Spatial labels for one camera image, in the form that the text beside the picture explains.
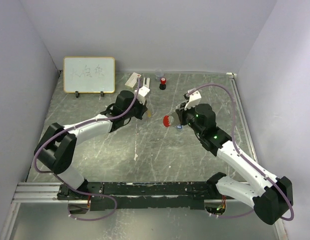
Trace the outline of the metal key organizer red handle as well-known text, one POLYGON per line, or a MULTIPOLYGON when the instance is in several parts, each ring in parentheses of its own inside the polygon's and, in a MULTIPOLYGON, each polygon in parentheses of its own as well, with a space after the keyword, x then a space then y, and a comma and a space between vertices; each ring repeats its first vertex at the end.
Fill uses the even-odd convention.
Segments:
POLYGON ((174 110, 170 112, 168 115, 165 115, 163 118, 163 125, 166 128, 176 127, 180 125, 180 119, 178 113, 174 110))

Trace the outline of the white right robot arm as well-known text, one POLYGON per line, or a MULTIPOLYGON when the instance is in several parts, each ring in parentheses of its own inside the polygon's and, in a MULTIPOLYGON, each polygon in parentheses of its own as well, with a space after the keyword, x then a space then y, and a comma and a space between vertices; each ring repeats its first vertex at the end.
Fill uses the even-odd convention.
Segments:
POLYGON ((217 173, 208 181, 208 195, 217 199, 221 195, 234 198, 250 206, 266 224, 272 225, 292 209, 292 182, 281 178, 257 164, 230 135, 219 128, 216 114, 207 103, 187 109, 182 103, 175 110, 174 120, 179 125, 189 126, 205 150, 233 167, 247 182, 243 184, 223 173, 217 173))

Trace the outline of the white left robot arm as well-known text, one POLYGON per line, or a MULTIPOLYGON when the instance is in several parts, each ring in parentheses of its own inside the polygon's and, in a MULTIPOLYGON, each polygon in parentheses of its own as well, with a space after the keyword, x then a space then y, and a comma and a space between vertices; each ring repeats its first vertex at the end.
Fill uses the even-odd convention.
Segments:
POLYGON ((69 125, 51 124, 35 149, 34 164, 40 161, 61 181, 70 186, 70 194, 78 200, 87 196, 88 181, 73 167, 76 146, 108 134, 129 123, 131 118, 142 119, 148 110, 146 97, 150 90, 141 87, 134 92, 123 90, 104 111, 95 117, 69 125))

